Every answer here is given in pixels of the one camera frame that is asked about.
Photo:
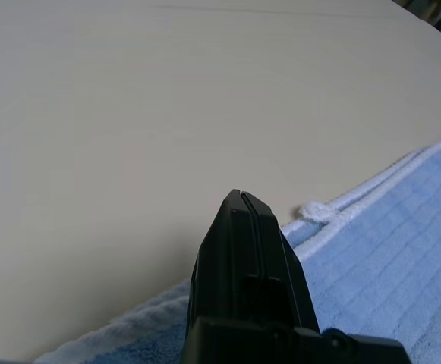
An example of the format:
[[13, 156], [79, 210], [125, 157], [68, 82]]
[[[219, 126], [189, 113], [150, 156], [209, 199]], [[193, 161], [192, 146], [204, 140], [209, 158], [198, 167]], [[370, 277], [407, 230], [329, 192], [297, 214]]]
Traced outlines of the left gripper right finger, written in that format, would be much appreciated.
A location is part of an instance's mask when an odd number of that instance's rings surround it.
[[258, 274], [254, 296], [248, 300], [262, 323], [278, 322], [290, 328], [320, 331], [301, 264], [281, 232], [271, 208], [243, 192], [254, 226]]

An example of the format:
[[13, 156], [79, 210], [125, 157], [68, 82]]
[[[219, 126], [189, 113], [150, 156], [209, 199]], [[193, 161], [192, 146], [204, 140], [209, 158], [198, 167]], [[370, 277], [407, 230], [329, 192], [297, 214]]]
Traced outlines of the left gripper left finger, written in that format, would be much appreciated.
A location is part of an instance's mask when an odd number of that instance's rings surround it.
[[200, 317], [261, 323], [259, 216], [247, 193], [232, 190], [204, 237], [191, 277], [187, 330]]

